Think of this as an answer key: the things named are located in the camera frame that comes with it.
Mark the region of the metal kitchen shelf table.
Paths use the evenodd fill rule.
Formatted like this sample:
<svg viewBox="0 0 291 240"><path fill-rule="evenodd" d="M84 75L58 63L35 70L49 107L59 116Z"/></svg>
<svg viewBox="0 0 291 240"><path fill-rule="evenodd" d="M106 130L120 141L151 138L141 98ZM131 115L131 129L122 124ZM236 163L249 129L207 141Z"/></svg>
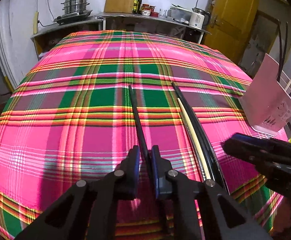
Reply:
<svg viewBox="0 0 291 240"><path fill-rule="evenodd" d="M124 30L159 34L201 44L210 32L175 21L171 17L152 17L138 14L101 12L94 16L101 20L102 30Z"/></svg>

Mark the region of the pink plastic utensil holder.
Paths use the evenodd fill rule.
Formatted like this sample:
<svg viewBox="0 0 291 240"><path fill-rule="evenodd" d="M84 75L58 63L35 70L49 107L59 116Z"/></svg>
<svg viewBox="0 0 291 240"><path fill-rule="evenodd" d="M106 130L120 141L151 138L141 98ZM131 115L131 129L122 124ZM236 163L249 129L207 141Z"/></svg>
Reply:
<svg viewBox="0 0 291 240"><path fill-rule="evenodd" d="M275 136L291 120L291 81L279 63L265 54L257 74L239 98L249 125L257 132Z"/></svg>

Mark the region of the pink plaid tablecloth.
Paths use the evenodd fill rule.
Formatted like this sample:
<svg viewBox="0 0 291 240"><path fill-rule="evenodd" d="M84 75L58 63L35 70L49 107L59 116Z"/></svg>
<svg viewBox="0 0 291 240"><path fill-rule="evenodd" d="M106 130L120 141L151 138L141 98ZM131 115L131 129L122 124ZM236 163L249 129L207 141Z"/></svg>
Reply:
<svg viewBox="0 0 291 240"><path fill-rule="evenodd" d="M250 83L219 51L177 38L114 30L64 37L0 116L0 236L13 239L77 180L103 178L127 156L137 144L129 89L147 146L200 180L174 86L203 126L231 196L273 232L283 197L221 147L237 132L260 137L239 103Z"/></svg>

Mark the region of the low metal side shelf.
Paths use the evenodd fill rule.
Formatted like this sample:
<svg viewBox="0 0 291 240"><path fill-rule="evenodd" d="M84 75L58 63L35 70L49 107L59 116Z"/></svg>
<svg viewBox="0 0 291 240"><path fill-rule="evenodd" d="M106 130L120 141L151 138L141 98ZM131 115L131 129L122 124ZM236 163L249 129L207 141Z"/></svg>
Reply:
<svg viewBox="0 0 291 240"><path fill-rule="evenodd" d="M103 30L104 19L102 17L88 17L84 21L67 24L53 24L50 27L43 27L37 34L33 34L31 40L34 43L38 59L50 51L64 37L78 31L99 31Z"/></svg>

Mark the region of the white electric kettle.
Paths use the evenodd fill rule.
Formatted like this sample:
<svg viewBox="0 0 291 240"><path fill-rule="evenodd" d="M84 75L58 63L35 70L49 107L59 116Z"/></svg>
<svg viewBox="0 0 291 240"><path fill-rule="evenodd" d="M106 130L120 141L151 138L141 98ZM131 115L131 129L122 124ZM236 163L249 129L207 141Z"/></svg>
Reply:
<svg viewBox="0 0 291 240"><path fill-rule="evenodd" d="M207 26L210 21L210 12L204 11L199 8L193 8L190 17L189 25L191 27L200 28Z"/></svg>

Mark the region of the yellow wooden door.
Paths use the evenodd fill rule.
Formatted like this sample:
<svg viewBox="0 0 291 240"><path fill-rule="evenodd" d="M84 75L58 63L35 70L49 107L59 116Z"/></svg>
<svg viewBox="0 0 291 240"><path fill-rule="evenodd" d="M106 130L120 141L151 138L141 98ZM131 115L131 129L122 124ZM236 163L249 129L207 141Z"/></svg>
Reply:
<svg viewBox="0 0 291 240"><path fill-rule="evenodd" d="M203 44L238 64L246 48L259 0L215 0Z"/></svg>

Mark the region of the induction cooktop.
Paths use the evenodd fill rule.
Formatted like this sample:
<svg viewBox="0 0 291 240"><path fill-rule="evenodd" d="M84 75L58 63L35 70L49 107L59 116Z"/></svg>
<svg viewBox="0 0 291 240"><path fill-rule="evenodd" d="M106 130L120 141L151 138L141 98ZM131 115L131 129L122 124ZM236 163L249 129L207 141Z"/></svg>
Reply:
<svg viewBox="0 0 291 240"><path fill-rule="evenodd" d="M62 16L58 16L53 20L54 23L57 23L59 25L62 24L67 24L67 23L72 23L72 22L77 22L77 21L82 21L90 16L90 13L92 10L85 10L85 11L78 11L78 12L73 12L70 14L65 14Z"/></svg>

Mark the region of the red lidded jar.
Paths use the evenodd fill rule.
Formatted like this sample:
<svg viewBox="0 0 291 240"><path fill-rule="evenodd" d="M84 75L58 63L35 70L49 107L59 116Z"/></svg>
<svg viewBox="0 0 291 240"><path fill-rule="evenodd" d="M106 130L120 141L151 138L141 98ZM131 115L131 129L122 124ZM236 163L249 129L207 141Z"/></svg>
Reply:
<svg viewBox="0 0 291 240"><path fill-rule="evenodd" d="M144 16L150 16L151 14L151 7L148 4L142 4L141 7L141 14Z"/></svg>

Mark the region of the dark sauce bottle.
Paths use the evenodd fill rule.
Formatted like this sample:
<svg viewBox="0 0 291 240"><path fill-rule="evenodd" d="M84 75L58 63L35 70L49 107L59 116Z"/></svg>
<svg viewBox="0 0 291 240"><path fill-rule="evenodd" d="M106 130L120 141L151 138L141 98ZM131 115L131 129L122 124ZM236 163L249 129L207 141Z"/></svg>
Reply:
<svg viewBox="0 0 291 240"><path fill-rule="evenodd" d="M142 0L137 0L137 14L141 14Z"/></svg>

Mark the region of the stainless steel steamer pot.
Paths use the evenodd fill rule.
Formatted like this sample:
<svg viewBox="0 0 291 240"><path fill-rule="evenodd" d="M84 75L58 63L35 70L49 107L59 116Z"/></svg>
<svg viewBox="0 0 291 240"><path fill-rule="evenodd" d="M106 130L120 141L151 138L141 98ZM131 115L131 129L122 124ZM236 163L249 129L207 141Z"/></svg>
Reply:
<svg viewBox="0 0 291 240"><path fill-rule="evenodd" d="M73 14L76 12L86 11L89 0L65 0L63 3L64 14Z"/></svg>

